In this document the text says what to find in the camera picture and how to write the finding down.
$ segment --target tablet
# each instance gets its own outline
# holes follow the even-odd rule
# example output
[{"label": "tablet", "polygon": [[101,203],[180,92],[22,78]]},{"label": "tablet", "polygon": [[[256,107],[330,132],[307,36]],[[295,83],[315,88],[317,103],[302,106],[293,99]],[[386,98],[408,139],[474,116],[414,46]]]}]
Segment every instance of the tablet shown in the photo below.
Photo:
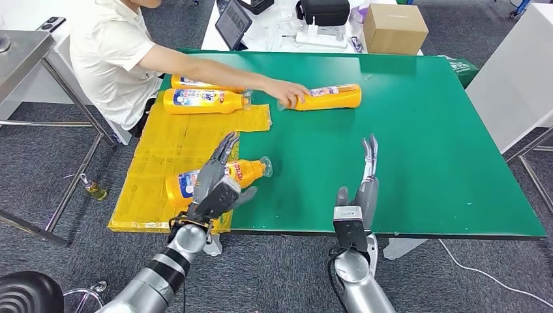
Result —
[{"label": "tablet", "polygon": [[226,8],[215,23],[215,29],[221,34],[230,50],[236,50],[240,46],[240,40],[252,25],[252,19],[236,0],[228,1]]}]

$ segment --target yellow mat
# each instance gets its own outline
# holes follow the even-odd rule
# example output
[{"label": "yellow mat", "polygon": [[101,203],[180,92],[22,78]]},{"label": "yellow mat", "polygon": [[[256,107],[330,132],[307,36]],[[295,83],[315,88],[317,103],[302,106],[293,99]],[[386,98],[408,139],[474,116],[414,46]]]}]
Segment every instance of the yellow mat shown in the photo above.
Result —
[{"label": "yellow mat", "polygon": [[[134,152],[108,228],[113,231],[169,232],[168,221],[186,208],[167,202],[165,178],[200,169],[229,132],[267,131],[268,105],[251,106],[230,114],[170,115],[163,108],[163,92],[152,107]],[[230,160],[237,160],[238,145]],[[230,230],[232,212],[215,221],[213,232]]]}]

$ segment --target small glass bottle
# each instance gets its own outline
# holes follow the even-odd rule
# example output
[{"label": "small glass bottle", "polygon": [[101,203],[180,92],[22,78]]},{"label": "small glass bottle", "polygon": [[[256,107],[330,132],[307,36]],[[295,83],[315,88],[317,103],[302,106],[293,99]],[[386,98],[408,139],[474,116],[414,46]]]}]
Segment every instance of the small glass bottle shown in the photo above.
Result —
[{"label": "small glass bottle", "polygon": [[84,173],[79,175],[79,178],[83,181],[86,191],[90,193],[94,199],[100,201],[106,199],[106,196],[108,196],[108,191],[106,189],[100,188],[95,181],[88,180]]}]

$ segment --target robotic hand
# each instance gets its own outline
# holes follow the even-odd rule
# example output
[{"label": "robotic hand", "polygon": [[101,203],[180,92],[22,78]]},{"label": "robotic hand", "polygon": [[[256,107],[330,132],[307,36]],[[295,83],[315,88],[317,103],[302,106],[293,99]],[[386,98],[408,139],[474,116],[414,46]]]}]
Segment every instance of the robotic hand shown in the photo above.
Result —
[{"label": "robotic hand", "polygon": [[[327,271],[336,296],[347,313],[395,313],[374,279],[378,244],[370,226],[378,197],[378,179],[375,177],[378,143],[373,135],[369,141],[363,138],[361,143],[365,148],[363,180],[353,201],[349,201],[346,187],[338,190],[333,224],[340,250],[329,260]],[[343,299],[334,285],[332,263],[343,287]]]},{"label": "robotic hand", "polygon": [[162,313],[184,284],[190,263],[203,250],[211,234],[211,220],[253,198],[225,175],[225,164],[238,141],[238,133],[225,136],[198,174],[187,212],[170,220],[169,244],[153,257],[125,289],[97,313]]}]

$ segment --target man's arm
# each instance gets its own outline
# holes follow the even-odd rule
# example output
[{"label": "man's arm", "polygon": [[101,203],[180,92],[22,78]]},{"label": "man's arm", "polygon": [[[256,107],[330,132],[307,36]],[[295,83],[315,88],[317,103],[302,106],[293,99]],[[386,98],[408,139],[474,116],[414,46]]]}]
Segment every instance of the man's arm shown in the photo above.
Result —
[{"label": "man's arm", "polygon": [[297,97],[303,102],[305,100],[304,95],[309,94],[307,88],[297,83],[274,80],[261,74],[232,68],[213,60],[190,57],[157,44],[146,53],[138,64],[149,70],[182,75],[191,80],[213,85],[246,87],[265,91],[285,106],[295,106]]}]

